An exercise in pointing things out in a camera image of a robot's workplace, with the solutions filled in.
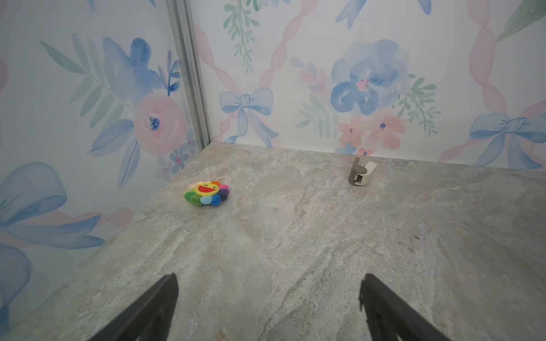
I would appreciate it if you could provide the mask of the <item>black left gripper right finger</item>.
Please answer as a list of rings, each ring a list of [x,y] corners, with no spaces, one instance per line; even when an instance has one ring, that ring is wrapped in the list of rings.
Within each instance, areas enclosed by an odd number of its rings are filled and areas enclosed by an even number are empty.
[[[448,339],[373,274],[361,281],[359,303],[373,340]]]

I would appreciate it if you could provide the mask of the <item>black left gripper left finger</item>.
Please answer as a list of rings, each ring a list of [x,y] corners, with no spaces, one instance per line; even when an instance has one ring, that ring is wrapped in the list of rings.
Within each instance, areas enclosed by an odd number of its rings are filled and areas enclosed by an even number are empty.
[[[163,276],[90,341],[166,340],[178,297],[176,274]]]

